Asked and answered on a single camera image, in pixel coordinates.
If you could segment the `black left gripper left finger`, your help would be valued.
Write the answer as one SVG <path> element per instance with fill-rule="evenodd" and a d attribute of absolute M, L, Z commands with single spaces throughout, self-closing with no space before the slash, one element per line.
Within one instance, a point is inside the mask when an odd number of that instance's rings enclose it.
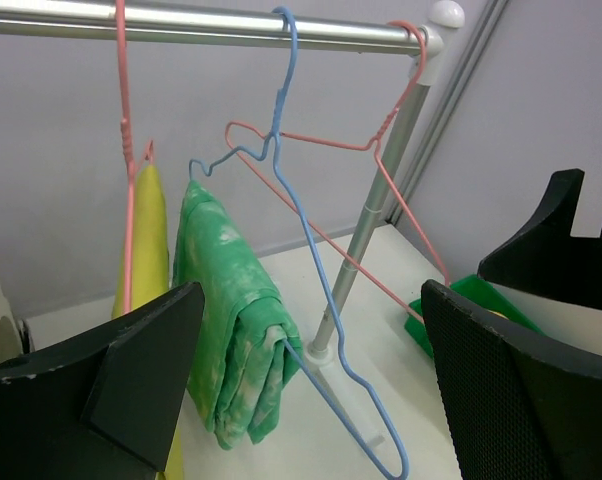
<path fill-rule="evenodd" d="M 167 465 L 202 323 L 187 282 L 0 364 L 0 479 L 153 479 Z"/>

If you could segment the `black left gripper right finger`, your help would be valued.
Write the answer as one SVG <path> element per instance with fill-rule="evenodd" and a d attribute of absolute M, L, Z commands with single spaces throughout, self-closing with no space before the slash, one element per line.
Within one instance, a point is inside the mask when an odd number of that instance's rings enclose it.
<path fill-rule="evenodd" d="M 423 319 L 465 479 L 602 479 L 602 356 L 434 281 Z"/>

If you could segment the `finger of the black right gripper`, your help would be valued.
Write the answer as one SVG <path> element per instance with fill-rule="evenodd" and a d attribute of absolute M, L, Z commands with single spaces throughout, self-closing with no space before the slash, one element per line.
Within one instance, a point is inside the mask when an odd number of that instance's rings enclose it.
<path fill-rule="evenodd" d="M 602 311 L 602 227 L 571 234 L 585 172 L 556 171 L 530 219 L 478 266 L 478 276 L 514 290 Z"/>

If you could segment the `pink hanger of yellow trousers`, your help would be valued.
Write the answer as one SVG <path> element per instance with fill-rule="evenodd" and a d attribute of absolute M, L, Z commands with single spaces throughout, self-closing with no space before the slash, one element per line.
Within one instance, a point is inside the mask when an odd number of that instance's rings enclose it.
<path fill-rule="evenodd" d="M 353 144 L 339 143 L 335 141 L 329 141 L 324 139 L 319 139 L 315 137 L 291 134 L 282 132 L 281 135 L 288 139 L 303 141 L 306 143 L 314 143 L 317 145 L 323 145 L 328 147 L 334 147 L 338 149 L 352 150 L 352 151 L 360 151 L 365 152 L 371 150 L 374 155 L 374 160 L 377 164 L 378 170 L 380 171 L 383 179 L 381 181 L 381 186 L 387 186 L 390 191 L 394 194 L 396 199 L 398 200 L 402 210 L 404 213 L 408 214 L 408 217 L 412 221 L 413 226 L 416 228 L 417 233 L 420 235 L 421 239 L 425 242 L 426 247 L 429 252 L 432 254 L 435 262 L 441 268 L 441 272 L 444 274 L 444 280 L 449 280 L 449 275 L 447 273 L 446 267 L 442 263 L 438 253 L 435 248 L 431 245 L 427 235 L 422 230 L 420 224 L 412 214 L 411 210 L 407 206 L 406 201 L 403 199 L 402 194 L 399 192 L 396 184 L 394 183 L 392 175 L 389 173 L 389 168 L 385 166 L 382 161 L 382 156 L 380 154 L 382 139 L 390 127 L 391 123 L 394 123 L 395 126 L 398 125 L 398 121 L 396 117 L 400 110 L 400 106 L 403 105 L 408 96 L 413 92 L 413 90 L 418 85 L 418 81 L 423 77 L 423 72 L 426 70 L 428 66 L 429 60 L 427 59 L 428 54 L 426 53 L 426 31 L 423 28 L 416 27 L 406 21 L 393 21 L 389 23 L 389 26 L 400 27 L 404 29 L 410 36 L 414 36 L 417 40 L 420 50 L 420 60 L 416 64 L 416 72 L 411 75 L 411 79 L 397 101 L 393 110 L 386 116 L 386 119 L 380 126 L 379 130 L 371 137 L 366 145 L 357 146 Z M 362 273 L 368 280 L 370 280 L 376 287 L 378 287 L 382 292 L 388 295 L 392 300 L 394 300 L 399 306 L 401 306 L 404 310 L 406 310 L 409 314 L 413 315 L 417 320 L 423 322 L 421 316 L 413 310 L 408 304 L 403 302 L 397 295 L 395 295 L 389 288 L 387 288 L 381 281 L 379 281 L 376 277 L 374 277 L 370 272 L 368 272 L 365 268 L 363 268 L 360 263 L 354 258 L 353 254 L 347 253 L 341 247 L 339 247 L 326 233 L 324 233 L 320 228 L 318 228 L 311 221 L 308 222 L 309 226 L 312 230 L 317 233 L 323 240 L 325 240 L 331 247 L 333 247 L 345 260 L 345 264 L 347 267 L 353 267 L 355 272 Z"/>

